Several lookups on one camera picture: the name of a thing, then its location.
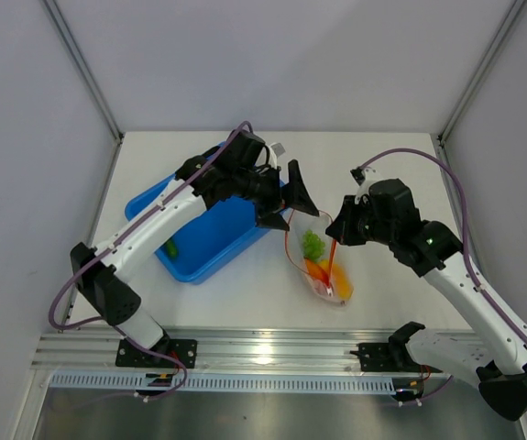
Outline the green grape bunch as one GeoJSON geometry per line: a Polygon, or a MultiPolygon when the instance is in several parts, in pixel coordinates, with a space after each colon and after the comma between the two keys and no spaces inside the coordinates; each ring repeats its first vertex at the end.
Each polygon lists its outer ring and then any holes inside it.
{"type": "Polygon", "coordinates": [[[325,251],[325,243],[319,235],[307,230],[302,236],[302,254],[306,259],[317,261],[325,251]]]}

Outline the clear zip top bag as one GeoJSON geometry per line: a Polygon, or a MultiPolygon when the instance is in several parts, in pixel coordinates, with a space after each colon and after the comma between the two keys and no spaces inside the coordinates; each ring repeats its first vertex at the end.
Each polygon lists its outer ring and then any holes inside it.
{"type": "Polygon", "coordinates": [[[325,211],[318,216],[292,210],[284,234],[284,250],[290,264],[302,275],[309,290],[325,303],[346,306],[354,286],[339,255],[338,242],[325,233],[333,218],[325,211]]]}

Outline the yellow orange mango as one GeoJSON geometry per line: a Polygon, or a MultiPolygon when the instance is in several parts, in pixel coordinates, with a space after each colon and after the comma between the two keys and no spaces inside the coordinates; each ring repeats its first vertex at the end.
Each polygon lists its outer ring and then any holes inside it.
{"type": "Polygon", "coordinates": [[[353,294],[353,285],[350,282],[347,273],[342,265],[334,261],[332,266],[329,266],[329,260],[323,259],[319,262],[319,265],[326,271],[331,270],[330,281],[335,290],[335,295],[341,301],[349,301],[353,294]]]}

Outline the red chili pepper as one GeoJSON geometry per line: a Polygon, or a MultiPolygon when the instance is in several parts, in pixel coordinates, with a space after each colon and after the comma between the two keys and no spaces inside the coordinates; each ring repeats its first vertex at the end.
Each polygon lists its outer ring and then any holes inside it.
{"type": "Polygon", "coordinates": [[[311,279],[309,281],[313,293],[328,302],[335,302],[337,300],[335,296],[335,290],[331,283],[326,285],[321,280],[311,279]]]}

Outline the green chili pepper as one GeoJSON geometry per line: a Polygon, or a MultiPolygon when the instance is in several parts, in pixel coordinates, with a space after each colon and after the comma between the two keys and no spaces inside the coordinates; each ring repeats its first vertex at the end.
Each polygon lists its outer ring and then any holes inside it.
{"type": "Polygon", "coordinates": [[[169,259],[176,259],[179,256],[179,250],[173,239],[166,241],[164,248],[169,259]]]}

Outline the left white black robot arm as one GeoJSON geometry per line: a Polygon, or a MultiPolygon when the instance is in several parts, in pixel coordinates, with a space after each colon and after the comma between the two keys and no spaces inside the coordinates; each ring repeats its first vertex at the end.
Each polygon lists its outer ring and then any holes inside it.
{"type": "Polygon", "coordinates": [[[281,182],[272,155],[271,147],[243,124],[223,145],[185,160],[165,189],[111,238],[71,250],[76,289],[101,320],[128,339],[146,365],[156,367],[167,359],[169,337],[129,282],[161,245],[233,196],[253,203],[257,227],[289,230],[282,215],[287,208],[319,214],[297,160],[289,162],[288,180],[281,182]]]}

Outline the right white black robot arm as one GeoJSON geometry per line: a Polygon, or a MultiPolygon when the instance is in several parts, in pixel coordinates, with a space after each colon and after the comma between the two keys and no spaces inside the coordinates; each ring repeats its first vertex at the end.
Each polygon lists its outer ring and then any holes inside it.
{"type": "Polygon", "coordinates": [[[483,344],[469,347],[410,322],[389,338],[395,368],[419,364],[442,370],[478,389],[501,417],[516,421],[527,413],[527,324],[484,286],[456,235],[420,217],[401,180],[362,184],[357,194],[345,196],[326,233],[344,246],[387,246],[396,260],[443,294],[483,344]]]}

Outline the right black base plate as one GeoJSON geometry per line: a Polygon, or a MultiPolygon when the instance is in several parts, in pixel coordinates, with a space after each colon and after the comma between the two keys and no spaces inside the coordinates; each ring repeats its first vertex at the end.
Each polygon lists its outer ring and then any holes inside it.
{"type": "Polygon", "coordinates": [[[414,362],[404,348],[388,343],[365,342],[357,344],[349,354],[358,359],[363,372],[419,373],[421,367],[414,362]]]}

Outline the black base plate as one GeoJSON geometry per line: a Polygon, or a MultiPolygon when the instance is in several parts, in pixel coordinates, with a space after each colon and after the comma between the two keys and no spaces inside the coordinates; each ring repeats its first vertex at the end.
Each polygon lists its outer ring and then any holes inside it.
{"type": "Polygon", "coordinates": [[[388,343],[365,342],[357,344],[349,354],[358,359],[363,372],[419,373],[421,367],[414,362],[404,348],[388,343]]]}
{"type": "MultiPolygon", "coordinates": [[[[193,369],[198,354],[198,341],[195,339],[169,339],[159,342],[153,351],[180,361],[187,369],[193,369]]],[[[154,357],[135,348],[123,339],[115,356],[115,365],[120,368],[175,369],[177,365],[162,357],[154,357]]]]}

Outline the aluminium mounting rail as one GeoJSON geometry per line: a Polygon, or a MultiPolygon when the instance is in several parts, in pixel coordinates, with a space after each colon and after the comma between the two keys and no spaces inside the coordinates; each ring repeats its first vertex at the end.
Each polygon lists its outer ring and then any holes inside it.
{"type": "MultiPolygon", "coordinates": [[[[350,352],[361,342],[386,342],[387,330],[232,329],[178,327],[171,337],[198,342],[194,373],[345,376],[360,371],[350,352]]],[[[106,325],[43,334],[34,370],[112,371],[121,336],[106,325]]]]}

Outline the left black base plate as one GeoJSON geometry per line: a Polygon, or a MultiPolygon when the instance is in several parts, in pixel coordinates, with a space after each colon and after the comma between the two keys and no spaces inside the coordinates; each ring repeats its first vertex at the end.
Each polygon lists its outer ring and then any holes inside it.
{"type": "MultiPolygon", "coordinates": [[[[153,351],[180,361],[187,369],[193,369],[198,354],[198,341],[195,339],[169,339],[159,342],[153,351]]],[[[115,365],[120,368],[175,369],[177,365],[162,357],[154,357],[135,348],[123,339],[115,356],[115,365]]]]}

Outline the right aluminium frame post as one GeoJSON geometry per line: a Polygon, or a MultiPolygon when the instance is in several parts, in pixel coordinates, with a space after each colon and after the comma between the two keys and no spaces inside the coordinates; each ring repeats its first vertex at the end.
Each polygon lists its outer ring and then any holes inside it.
{"type": "Polygon", "coordinates": [[[438,143],[444,147],[450,139],[453,131],[461,118],[467,111],[470,103],[475,99],[478,90],[491,72],[504,47],[507,45],[511,34],[521,21],[527,10],[527,0],[510,1],[506,13],[482,52],[479,61],[471,72],[465,87],[460,93],[456,103],[445,120],[445,123],[437,136],[438,143]]]}

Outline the aluminium frame post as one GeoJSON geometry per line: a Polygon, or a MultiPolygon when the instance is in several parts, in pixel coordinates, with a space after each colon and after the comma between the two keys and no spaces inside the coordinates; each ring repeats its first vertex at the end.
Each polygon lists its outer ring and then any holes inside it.
{"type": "Polygon", "coordinates": [[[479,61],[471,72],[465,87],[460,93],[456,103],[445,120],[445,123],[437,136],[438,143],[444,147],[450,139],[453,131],[461,118],[467,111],[470,103],[475,99],[478,90],[491,72],[504,47],[507,45],[511,34],[521,21],[527,10],[527,0],[510,1],[506,13],[482,52],[479,61]]]}
{"type": "Polygon", "coordinates": [[[123,132],[115,120],[115,116],[85,58],[80,44],[71,30],[68,20],[61,10],[59,2],[55,0],[41,0],[39,3],[47,14],[63,48],[79,75],[84,89],[89,94],[111,137],[116,141],[121,141],[123,132]]]}

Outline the left aluminium frame post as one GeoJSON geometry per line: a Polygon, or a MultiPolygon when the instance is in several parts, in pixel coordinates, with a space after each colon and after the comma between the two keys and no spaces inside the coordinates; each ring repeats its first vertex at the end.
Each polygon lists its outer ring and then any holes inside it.
{"type": "Polygon", "coordinates": [[[116,141],[121,141],[123,132],[115,120],[115,116],[85,58],[80,44],[71,30],[68,20],[61,10],[59,2],[55,0],[41,0],[39,3],[47,14],[63,48],[79,75],[84,89],[89,94],[111,137],[116,141]]]}

